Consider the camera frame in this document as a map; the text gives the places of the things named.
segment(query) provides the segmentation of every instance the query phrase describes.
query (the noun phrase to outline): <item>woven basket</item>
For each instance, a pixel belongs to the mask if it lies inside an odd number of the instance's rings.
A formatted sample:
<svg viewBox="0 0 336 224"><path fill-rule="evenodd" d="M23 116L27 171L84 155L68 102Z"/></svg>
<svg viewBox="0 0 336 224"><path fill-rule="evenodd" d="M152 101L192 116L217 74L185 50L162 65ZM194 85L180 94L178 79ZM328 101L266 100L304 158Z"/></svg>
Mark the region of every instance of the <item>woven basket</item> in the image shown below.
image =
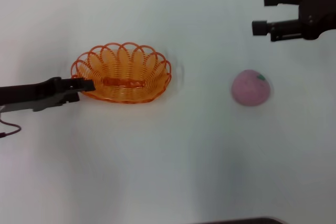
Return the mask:
<svg viewBox="0 0 336 224"><path fill-rule="evenodd" d="M94 99L146 103L166 90L172 79L171 70L169 61L152 47L109 43L79 56L71 66L71 77L93 80L96 90L83 94Z"/></svg>

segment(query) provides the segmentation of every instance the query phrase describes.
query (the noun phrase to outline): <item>black wire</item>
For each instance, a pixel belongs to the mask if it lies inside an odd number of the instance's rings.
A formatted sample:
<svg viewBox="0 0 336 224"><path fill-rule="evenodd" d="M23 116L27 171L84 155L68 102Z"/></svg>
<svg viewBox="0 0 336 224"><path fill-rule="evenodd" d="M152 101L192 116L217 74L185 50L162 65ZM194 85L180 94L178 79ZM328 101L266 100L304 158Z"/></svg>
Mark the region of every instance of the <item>black wire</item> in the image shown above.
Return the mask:
<svg viewBox="0 0 336 224"><path fill-rule="evenodd" d="M14 123L4 122L4 121L1 120L1 118L0 118L0 123L3 123L3 124L8 125L8 126L12 126L12 127L17 127L17 130L15 130L15 131L12 131L12 132L9 132L9 133L5 133L5 132L1 133L0 137L10 136L10 135L18 133L20 130L22 130L20 125L17 125L17 124L14 124Z"/></svg>

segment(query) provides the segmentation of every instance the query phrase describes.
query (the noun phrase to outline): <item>pink ball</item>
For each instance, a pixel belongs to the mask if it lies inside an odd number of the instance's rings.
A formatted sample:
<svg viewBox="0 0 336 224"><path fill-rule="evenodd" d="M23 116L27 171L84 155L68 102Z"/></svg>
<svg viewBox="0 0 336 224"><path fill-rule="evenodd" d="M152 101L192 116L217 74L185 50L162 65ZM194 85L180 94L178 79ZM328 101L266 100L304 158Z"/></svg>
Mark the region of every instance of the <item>pink ball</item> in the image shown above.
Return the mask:
<svg viewBox="0 0 336 224"><path fill-rule="evenodd" d="M266 102L271 87L263 75L254 70L244 70L232 84L232 96L241 105L258 106Z"/></svg>

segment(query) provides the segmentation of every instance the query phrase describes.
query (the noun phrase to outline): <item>white surface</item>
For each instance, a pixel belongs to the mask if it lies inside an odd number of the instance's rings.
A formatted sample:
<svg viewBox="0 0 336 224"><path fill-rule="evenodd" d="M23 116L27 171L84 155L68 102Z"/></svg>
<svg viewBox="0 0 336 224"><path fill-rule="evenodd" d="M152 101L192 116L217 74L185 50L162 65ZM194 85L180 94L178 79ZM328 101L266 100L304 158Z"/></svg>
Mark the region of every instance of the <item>white surface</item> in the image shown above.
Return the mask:
<svg viewBox="0 0 336 224"><path fill-rule="evenodd" d="M253 37L252 20L297 16L263 0L0 5L0 86L69 77L80 53L111 41L155 47L179 76L150 104L84 98L4 114L23 131L0 141L1 223L335 223L334 31L313 42ZM232 101L244 69L270 79L269 102Z"/></svg>

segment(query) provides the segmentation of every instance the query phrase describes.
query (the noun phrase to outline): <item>orange basket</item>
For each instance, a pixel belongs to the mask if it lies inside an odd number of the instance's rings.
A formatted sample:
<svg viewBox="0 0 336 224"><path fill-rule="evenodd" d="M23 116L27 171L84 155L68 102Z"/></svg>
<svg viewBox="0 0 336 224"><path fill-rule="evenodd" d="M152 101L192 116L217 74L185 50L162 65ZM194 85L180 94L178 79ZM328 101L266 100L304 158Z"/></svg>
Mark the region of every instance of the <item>orange basket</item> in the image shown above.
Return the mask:
<svg viewBox="0 0 336 224"><path fill-rule="evenodd" d="M161 53L132 42L93 47L71 66L72 78L93 80L95 84L95 91L83 94L116 103L153 101L166 90L171 73L172 66Z"/></svg>

